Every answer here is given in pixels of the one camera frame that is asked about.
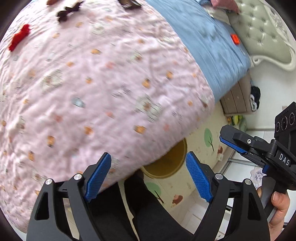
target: camera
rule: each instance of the camera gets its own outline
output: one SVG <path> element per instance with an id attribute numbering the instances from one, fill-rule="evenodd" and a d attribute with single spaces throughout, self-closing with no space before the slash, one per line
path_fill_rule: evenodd
<path id="1" fill-rule="evenodd" d="M 274 121 L 274 138 L 296 156 L 296 103 L 292 102 Z"/>

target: blue blanket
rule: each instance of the blue blanket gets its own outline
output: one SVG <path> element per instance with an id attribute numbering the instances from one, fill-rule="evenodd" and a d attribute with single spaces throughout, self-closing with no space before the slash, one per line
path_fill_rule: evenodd
<path id="1" fill-rule="evenodd" d="M 250 68 L 231 26 L 211 18 L 195 0 L 146 0 L 173 27 L 204 73 L 218 102 Z"/>

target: tufted headboard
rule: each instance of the tufted headboard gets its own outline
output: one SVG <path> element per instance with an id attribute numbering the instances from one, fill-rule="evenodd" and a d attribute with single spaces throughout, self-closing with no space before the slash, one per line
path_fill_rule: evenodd
<path id="1" fill-rule="evenodd" d="M 252 63 L 258 65 L 267 60 L 285 70 L 293 70 L 296 67 L 295 50 L 288 42 L 287 32 L 277 12 L 263 0 L 235 1 L 240 14 L 230 13 L 229 21 Z"/>

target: camera lens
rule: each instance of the camera lens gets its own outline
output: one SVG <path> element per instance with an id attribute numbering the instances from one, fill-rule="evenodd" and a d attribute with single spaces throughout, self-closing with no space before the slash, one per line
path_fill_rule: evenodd
<path id="1" fill-rule="evenodd" d="M 280 126 L 281 126 L 281 124 L 278 122 L 278 123 L 276 124 L 276 132 L 279 131 Z"/>
<path id="2" fill-rule="evenodd" d="M 292 113 L 290 114 L 290 117 L 289 117 L 289 123 L 290 123 L 290 125 L 293 125 L 293 124 L 294 124 L 294 121 L 295 121 L 295 115 L 294 115 L 294 113 L 292 112 Z"/>
<path id="3" fill-rule="evenodd" d="M 284 118 L 282 118 L 281 120 L 281 129 L 282 130 L 285 130 L 287 128 L 287 124 L 288 124 L 288 119 L 287 117 L 285 116 Z"/>

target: yellow trash can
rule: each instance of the yellow trash can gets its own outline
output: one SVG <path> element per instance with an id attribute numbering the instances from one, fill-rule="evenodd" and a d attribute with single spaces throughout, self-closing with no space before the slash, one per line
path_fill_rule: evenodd
<path id="1" fill-rule="evenodd" d="M 150 178 L 167 178 L 174 175 L 183 165 L 187 153 L 187 142 L 184 138 L 168 153 L 155 162 L 142 167 L 142 171 Z"/>

